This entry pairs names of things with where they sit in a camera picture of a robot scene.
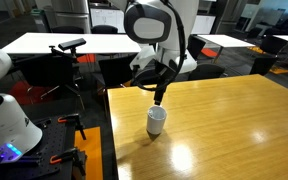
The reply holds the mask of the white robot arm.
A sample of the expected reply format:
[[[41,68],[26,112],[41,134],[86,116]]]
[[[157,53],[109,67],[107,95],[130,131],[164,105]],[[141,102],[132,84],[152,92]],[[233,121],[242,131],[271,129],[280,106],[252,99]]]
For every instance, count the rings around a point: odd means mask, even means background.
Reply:
[[[109,0],[124,12],[127,36],[144,46],[132,59],[133,70],[151,60],[167,67],[170,76],[152,89],[154,103],[162,102],[166,87],[175,77],[196,68],[187,51],[199,0]],[[11,68],[11,58],[0,49],[0,79]],[[15,98],[0,93],[0,162],[18,161],[41,141],[42,130],[24,113]]]

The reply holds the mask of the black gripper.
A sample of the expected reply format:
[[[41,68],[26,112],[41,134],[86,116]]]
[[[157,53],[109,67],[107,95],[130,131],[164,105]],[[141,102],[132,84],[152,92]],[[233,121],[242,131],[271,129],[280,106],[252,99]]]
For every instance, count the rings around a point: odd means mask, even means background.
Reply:
[[[175,75],[175,70],[167,65],[156,62],[155,63],[155,75],[156,75],[156,82],[157,82],[157,90],[154,94],[154,104],[160,105],[163,93],[166,90],[168,84],[172,82],[172,79]]]

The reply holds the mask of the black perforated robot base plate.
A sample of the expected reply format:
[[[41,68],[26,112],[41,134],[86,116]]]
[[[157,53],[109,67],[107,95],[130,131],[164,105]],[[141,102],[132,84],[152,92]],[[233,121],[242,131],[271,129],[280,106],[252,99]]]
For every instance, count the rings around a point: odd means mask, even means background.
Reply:
[[[19,160],[0,162],[0,180],[71,180],[73,162],[51,165],[49,159],[74,147],[75,126],[58,123],[57,117],[34,120],[43,132],[42,140]]]

